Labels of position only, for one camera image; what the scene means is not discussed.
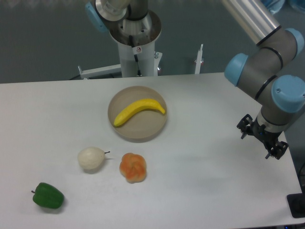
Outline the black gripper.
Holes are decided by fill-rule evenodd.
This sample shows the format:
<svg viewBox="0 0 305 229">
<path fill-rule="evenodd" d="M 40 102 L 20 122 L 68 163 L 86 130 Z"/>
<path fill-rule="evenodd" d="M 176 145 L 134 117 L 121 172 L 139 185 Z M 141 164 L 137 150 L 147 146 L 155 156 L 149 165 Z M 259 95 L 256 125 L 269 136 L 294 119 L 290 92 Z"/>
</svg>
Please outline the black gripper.
<svg viewBox="0 0 305 229">
<path fill-rule="evenodd" d="M 255 119 L 253 122 L 252 117 L 246 114 L 236 126 L 242 133 L 241 139 L 244 139 L 247 135 L 254 136 L 258 139 L 267 150 L 265 159 L 274 157 L 280 159 L 288 149 L 288 143 L 279 141 L 279 133 L 272 133 L 266 130 L 265 125 L 259 125 Z"/>
</svg>

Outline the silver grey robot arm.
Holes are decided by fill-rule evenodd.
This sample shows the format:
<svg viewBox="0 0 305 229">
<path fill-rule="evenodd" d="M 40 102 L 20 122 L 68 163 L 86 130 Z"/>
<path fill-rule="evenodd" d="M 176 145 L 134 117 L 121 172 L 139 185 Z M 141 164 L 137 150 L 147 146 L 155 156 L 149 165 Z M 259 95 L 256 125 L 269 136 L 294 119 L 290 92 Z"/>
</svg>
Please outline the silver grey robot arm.
<svg viewBox="0 0 305 229">
<path fill-rule="evenodd" d="M 255 119 L 246 115 L 237 127 L 262 142 L 268 157 L 280 159 L 288 145 L 278 137 L 304 106 L 305 83 L 277 73 L 302 51 L 304 38 L 295 29 L 283 29 L 258 0 L 224 0 L 223 5 L 259 47 L 253 56 L 236 55 L 224 71 L 228 81 L 262 105 Z M 123 77 L 158 74 L 161 55 L 154 43 L 162 26 L 147 1 L 93 0 L 85 10 L 95 28 L 117 42 Z"/>
</svg>

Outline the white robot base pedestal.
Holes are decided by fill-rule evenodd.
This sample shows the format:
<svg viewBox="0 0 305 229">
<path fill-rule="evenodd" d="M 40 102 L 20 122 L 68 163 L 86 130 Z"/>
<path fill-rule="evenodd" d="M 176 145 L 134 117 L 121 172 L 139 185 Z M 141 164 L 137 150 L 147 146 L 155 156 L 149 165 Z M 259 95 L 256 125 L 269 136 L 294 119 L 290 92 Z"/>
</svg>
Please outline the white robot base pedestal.
<svg viewBox="0 0 305 229">
<path fill-rule="evenodd" d="M 123 78 L 158 75 L 162 54 L 155 50 L 155 42 L 161 31 L 161 21 L 151 10 L 138 21 L 124 19 L 110 30 L 118 46 Z"/>
</svg>

